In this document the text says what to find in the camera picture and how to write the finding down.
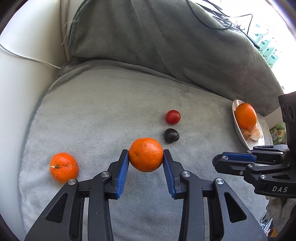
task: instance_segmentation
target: bolt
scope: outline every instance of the bolt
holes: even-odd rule
[[[76,179],[70,179],[69,181],[68,181],[68,184],[69,185],[74,185],[76,183]]]
[[[101,176],[102,177],[108,177],[108,176],[110,176],[110,172],[104,171],[104,172],[101,173]]]
[[[189,171],[183,171],[182,176],[183,177],[190,177],[191,173]]]
[[[224,180],[222,178],[217,178],[216,183],[221,185],[224,183]]]

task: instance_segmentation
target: blue gripper pad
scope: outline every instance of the blue gripper pad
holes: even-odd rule
[[[170,195],[172,195],[172,198],[175,198],[175,179],[165,151],[163,152],[163,170],[165,172],[165,179],[168,185],[168,192],[170,193]]]
[[[231,161],[249,161],[256,163],[256,158],[251,153],[233,153],[223,152],[222,155],[227,156]]]
[[[126,182],[126,175],[128,173],[128,166],[129,166],[129,159],[128,159],[128,151],[127,151],[124,158],[123,158],[121,169],[118,174],[117,189],[116,189],[116,193],[115,193],[115,196],[117,198],[120,198],[120,195],[123,193],[124,184]]]

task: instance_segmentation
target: black fruit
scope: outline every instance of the black fruit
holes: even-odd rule
[[[169,128],[165,130],[164,137],[167,143],[173,143],[179,140],[179,133],[175,129]]]

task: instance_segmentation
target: orange on plate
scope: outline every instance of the orange on plate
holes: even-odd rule
[[[52,157],[49,170],[55,180],[65,183],[69,179],[77,178],[79,167],[73,156],[61,152]]]
[[[131,144],[128,157],[134,168],[141,172],[152,172],[163,162],[163,148],[157,140],[139,138]]]
[[[248,103],[237,106],[234,112],[235,119],[240,129],[251,131],[257,122],[257,115],[254,108]]]

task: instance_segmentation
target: red cherry tomato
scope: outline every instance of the red cherry tomato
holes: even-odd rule
[[[165,115],[165,120],[167,123],[170,125],[177,124],[181,119],[181,115],[178,111],[176,110],[170,110],[166,115]]]

